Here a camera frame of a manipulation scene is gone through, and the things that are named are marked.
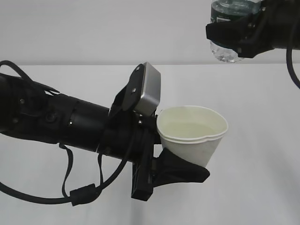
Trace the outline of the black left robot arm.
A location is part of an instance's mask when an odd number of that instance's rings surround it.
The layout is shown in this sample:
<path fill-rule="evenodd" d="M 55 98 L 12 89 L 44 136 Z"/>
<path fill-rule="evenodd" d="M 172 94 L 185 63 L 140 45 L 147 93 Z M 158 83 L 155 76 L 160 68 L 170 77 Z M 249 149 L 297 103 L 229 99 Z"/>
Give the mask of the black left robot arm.
<path fill-rule="evenodd" d="M 59 198 L 28 195 L 1 184 L 1 192 L 20 200 L 37 204 L 73 206 L 95 201 L 120 174 L 127 162 L 132 162 L 132 192 L 134 199 L 146 201 L 158 186 L 173 183 L 202 183 L 210 172 L 184 160 L 164 148 L 158 157 L 153 147 L 159 143 L 157 118 L 134 109 L 134 102 L 123 88 L 112 106 L 106 108 L 31 80 L 1 74 L 0 132 L 17 139 L 58 144 L 68 155 L 67 171 L 73 165 L 71 147 L 96 152 L 121 160 L 115 172 L 100 184 L 90 184 Z"/>

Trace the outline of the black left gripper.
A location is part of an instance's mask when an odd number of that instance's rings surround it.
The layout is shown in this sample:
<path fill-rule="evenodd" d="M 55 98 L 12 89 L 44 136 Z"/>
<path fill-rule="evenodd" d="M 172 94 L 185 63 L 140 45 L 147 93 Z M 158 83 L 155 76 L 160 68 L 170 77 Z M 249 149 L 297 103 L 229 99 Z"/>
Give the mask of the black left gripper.
<path fill-rule="evenodd" d="M 122 112 L 111 116 L 105 124 L 97 153 L 121 160 L 120 173 L 127 162 L 132 163 L 131 198 L 147 201 L 154 187 L 174 183 L 204 183 L 209 170 L 190 163 L 169 149 L 163 148 L 153 158 L 154 145 L 160 144 L 157 132 L 158 114 L 150 116 Z"/>

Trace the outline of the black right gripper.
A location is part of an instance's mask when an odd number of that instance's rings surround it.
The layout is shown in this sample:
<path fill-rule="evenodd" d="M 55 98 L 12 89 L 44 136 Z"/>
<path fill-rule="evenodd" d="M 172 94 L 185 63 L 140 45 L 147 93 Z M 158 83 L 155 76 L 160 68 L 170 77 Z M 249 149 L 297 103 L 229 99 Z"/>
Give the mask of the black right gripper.
<path fill-rule="evenodd" d="M 300 22 L 298 0 L 251 0 L 251 15 L 218 16 L 205 27 L 215 58 L 249 58 L 286 49 L 292 27 Z"/>

